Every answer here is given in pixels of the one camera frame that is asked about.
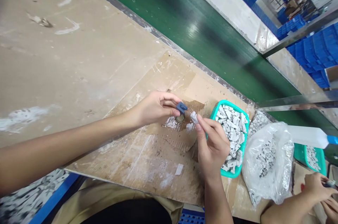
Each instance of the teal container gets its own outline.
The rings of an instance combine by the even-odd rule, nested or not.
[[[314,148],[314,149],[316,150],[316,158],[318,159],[318,165],[320,167],[320,171],[315,170],[312,167],[310,167],[310,165],[309,165],[309,163],[307,161],[306,145],[295,143],[295,151],[294,151],[293,157],[297,161],[301,162],[305,166],[307,166],[310,169],[312,169],[313,171],[320,172],[324,176],[326,176],[327,173],[326,173],[326,163],[325,163],[324,150],[321,149],[321,148]]]
[[[249,120],[249,116],[246,114],[245,111],[243,111],[241,108],[238,108],[236,105],[234,105],[233,103],[229,102],[228,100],[221,100],[221,101],[218,102],[218,104],[215,106],[215,108],[213,109],[213,111],[211,113],[210,118],[212,120],[215,120],[216,115],[217,115],[217,111],[218,111],[220,105],[230,106],[235,111],[237,111],[239,113],[244,113],[244,115],[246,117],[246,120],[248,121],[248,123],[245,124],[245,127],[246,127],[246,134],[244,134],[245,135],[245,141],[241,144],[241,146],[239,148],[243,152],[242,158],[244,158],[244,149],[245,149],[246,139],[248,137],[248,131],[249,131],[249,121],[250,121]],[[221,175],[224,176],[224,177],[236,178],[236,177],[239,176],[241,170],[242,170],[242,165],[240,167],[236,166],[234,174],[232,174],[231,171],[225,171],[225,170],[221,169]]]

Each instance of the another worker's hand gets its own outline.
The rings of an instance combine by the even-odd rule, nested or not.
[[[175,94],[156,91],[150,93],[130,111],[137,126],[165,123],[170,116],[180,115],[176,106],[181,101]]]
[[[315,203],[328,199],[332,194],[338,193],[338,191],[333,188],[323,186],[328,180],[326,176],[318,172],[305,175],[305,188],[303,192],[311,195],[311,199],[313,199]]]
[[[205,181],[214,181],[220,178],[220,169],[230,153],[230,142],[219,122],[199,114],[197,119],[198,162]]]
[[[324,211],[327,215],[326,224],[338,224],[338,203],[333,198],[329,197],[321,202]]]

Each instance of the clear plastic bag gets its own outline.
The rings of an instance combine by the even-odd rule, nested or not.
[[[256,206],[261,198],[283,203],[291,196],[289,189],[292,174],[294,144],[284,122],[270,123],[254,135],[247,143],[243,158],[242,173],[251,201]],[[269,151],[273,151],[271,161]],[[262,160],[268,156],[270,162]],[[268,163],[262,170],[262,163]]]

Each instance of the metal rail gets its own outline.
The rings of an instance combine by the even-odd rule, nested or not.
[[[284,97],[256,103],[260,111],[310,110],[338,107],[338,90]]]
[[[318,29],[322,28],[323,26],[329,24],[333,20],[338,18],[338,7],[333,8],[324,14],[317,17],[315,20],[310,22],[309,24],[303,26],[298,31],[294,32],[292,35],[287,36],[286,38],[282,39],[278,43],[274,44],[270,48],[266,49],[262,52],[263,58],[268,58],[270,55],[278,52],[279,50],[291,45],[292,43],[296,42],[297,40],[309,35],[311,32],[317,31]]]

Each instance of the wooden workbench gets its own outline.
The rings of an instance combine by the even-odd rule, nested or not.
[[[121,113],[149,92],[168,89],[205,104],[253,106],[198,61],[183,57],[106,0],[0,0],[0,147]],[[27,17],[45,17],[52,28]],[[194,205],[203,186],[193,156],[141,128],[75,160],[66,169]],[[175,175],[183,164],[181,175]],[[222,178],[232,214],[259,222],[242,176]]]

